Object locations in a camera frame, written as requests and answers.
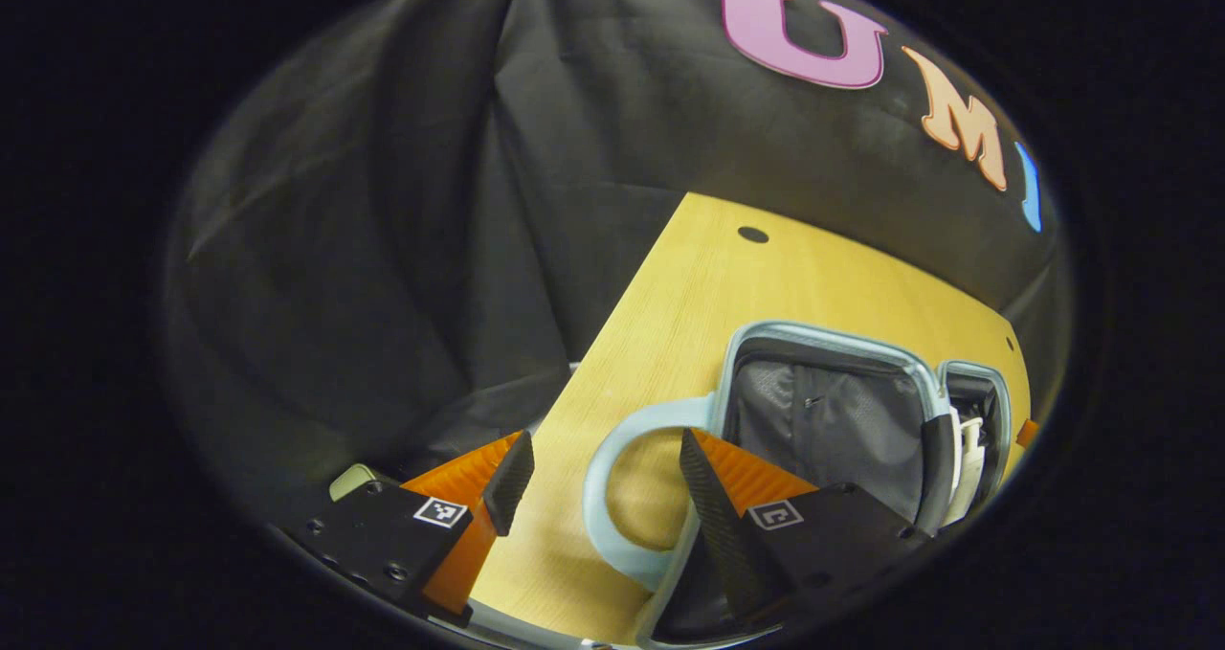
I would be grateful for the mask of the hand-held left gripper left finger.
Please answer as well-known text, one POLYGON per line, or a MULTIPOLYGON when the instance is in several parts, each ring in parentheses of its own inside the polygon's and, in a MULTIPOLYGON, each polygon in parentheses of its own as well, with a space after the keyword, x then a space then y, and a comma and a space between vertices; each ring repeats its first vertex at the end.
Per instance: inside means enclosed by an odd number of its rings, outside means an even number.
POLYGON ((407 615, 464 628, 481 567, 508 535, 534 468, 532 436, 519 431, 403 484, 364 480, 284 532, 407 615))

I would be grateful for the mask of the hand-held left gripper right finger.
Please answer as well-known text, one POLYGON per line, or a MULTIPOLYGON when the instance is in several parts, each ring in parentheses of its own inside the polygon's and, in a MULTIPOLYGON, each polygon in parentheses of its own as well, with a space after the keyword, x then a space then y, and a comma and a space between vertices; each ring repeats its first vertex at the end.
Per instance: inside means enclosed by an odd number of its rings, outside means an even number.
POLYGON ((931 540, 858 484, 815 487, 701 428, 682 433, 679 470, 731 615, 748 627, 848 615, 931 540))

